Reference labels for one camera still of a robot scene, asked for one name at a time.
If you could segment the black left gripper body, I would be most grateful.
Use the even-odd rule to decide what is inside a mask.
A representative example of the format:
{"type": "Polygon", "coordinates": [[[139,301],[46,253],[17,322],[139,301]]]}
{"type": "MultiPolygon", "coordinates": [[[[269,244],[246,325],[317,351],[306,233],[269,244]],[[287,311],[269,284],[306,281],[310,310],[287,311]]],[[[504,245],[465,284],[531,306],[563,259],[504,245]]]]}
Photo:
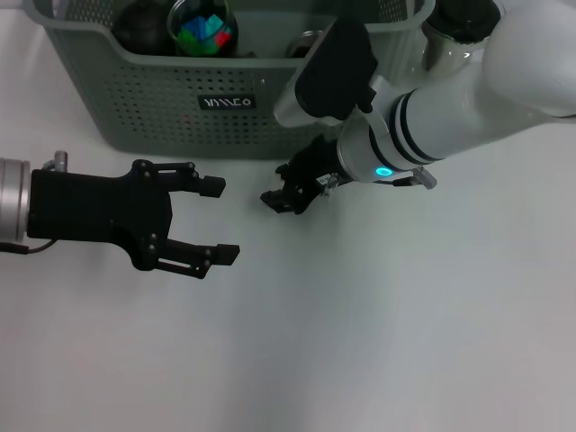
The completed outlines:
{"type": "Polygon", "coordinates": [[[109,243],[138,270],[157,267],[172,220],[169,192],[152,168],[119,177],[36,169],[31,172],[27,235],[109,243]]]}

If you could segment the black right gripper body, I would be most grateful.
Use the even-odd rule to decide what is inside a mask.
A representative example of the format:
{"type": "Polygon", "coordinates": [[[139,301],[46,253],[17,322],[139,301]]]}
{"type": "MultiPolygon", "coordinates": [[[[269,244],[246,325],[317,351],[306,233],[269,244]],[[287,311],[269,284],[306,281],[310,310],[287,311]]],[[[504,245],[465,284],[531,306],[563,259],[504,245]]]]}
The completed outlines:
{"type": "Polygon", "coordinates": [[[323,135],[319,135],[291,159],[287,182],[296,185],[296,190],[302,189],[306,198],[314,199],[322,189],[318,178],[334,174],[341,175],[337,141],[327,140],[323,135]]]}

